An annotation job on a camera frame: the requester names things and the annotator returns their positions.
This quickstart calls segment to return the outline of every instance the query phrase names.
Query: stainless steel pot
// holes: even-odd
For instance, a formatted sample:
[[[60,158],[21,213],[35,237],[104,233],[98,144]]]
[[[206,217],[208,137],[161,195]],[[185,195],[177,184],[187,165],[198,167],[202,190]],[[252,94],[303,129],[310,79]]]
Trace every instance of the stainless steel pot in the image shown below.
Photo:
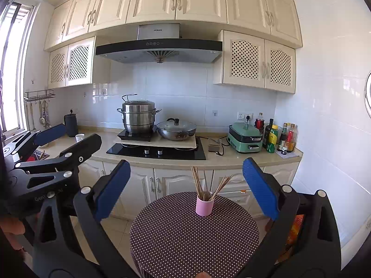
[[[117,111],[122,114],[122,122],[125,130],[130,133],[148,133],[153,129],[155,115],[161,111],[155,109],[155,103],[149,100],[131,100],[128,96],[136,94],[123,95],[122,108]]]
[[[169,118],[157,124],[157,131],[162,137],[171,141],[183,141],[195,134],[196,125],[178,118]]]

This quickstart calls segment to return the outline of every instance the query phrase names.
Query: black kettle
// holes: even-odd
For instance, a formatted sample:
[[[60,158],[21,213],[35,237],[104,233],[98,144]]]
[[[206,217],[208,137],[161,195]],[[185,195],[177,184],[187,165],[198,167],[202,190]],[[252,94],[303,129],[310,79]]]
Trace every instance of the black kettle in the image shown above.
[[[72,110],[70,110],[71,114],[64,116],[64,125],[66,126],[66,133],[68,137],[75,137],[79,133],[79,129],[77,127],[77,118],[76,114],[72,114]]]

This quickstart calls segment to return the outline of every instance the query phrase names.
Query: power cord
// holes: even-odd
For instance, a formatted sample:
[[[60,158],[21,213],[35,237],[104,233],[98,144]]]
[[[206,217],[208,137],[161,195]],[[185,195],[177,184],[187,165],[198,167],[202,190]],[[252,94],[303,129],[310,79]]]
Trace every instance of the power cord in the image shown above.
[[[218,138],[219,140],[220,140],[220,142],[218,142],[218,141],[216,141],[216,140],[214,140],[214,139],[212,139],[212,138],[208,138],[208,137],[201,137],[201,136],[198,136],[198,138],[203,138],[203,139],[210,139],[210,140],[212,140],[212,141],[214,141],[215,143],[217,143],[217,144],[221,144],[221,147],[222,147],[222,149],[223,149],[223,152],[222,153],[220,153],[220,152],[215,152],[218,156],[224,156],[224,147],[225,146],[230,146],[230,144],[228,143],[228,144],[223,144],[223,142],[222,142],[222,139],[223,138],[225,138],[225,137],[227,137],[228,135],[225,135],[224,137],[221,137],[221,138]]]

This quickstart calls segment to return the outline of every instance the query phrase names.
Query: white cup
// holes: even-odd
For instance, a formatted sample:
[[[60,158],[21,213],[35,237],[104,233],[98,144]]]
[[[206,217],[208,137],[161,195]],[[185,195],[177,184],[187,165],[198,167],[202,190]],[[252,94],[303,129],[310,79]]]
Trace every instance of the white cup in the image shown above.
[[[82,139],[85,138],[85,134],[77,134],[75,138],[76,138],[76,142],[80,142]]]

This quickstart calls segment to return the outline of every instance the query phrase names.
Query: blue gripper pad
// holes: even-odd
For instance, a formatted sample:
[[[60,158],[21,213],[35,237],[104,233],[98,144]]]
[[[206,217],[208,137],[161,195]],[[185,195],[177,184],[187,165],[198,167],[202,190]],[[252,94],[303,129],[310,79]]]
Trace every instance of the blue gripper pad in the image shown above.
[[[43,132],[39,132],[34,140],[38,146],[43,146],[51,141],[61,138],[66,133],[66,127],[63,124],[53,126]]]
[[[272,178],[274,181],[271,182],[278,184],[276,179],[270,174],[264,174],[252,158],[243,162],[242,173],[264,215],[275,220],[279,213],[278,194],[275,194],[266,180]]]
[[[110,215],[130,179],[130,172],[130,164],[127,161],[122,160],[117,164],[109,176],[103,176],[100,178],[100,180],[105,178],[108,179],[105,186],[95,199],[96,212],[94,217],[97,222],[100,222],[103,218],[107,218]]]

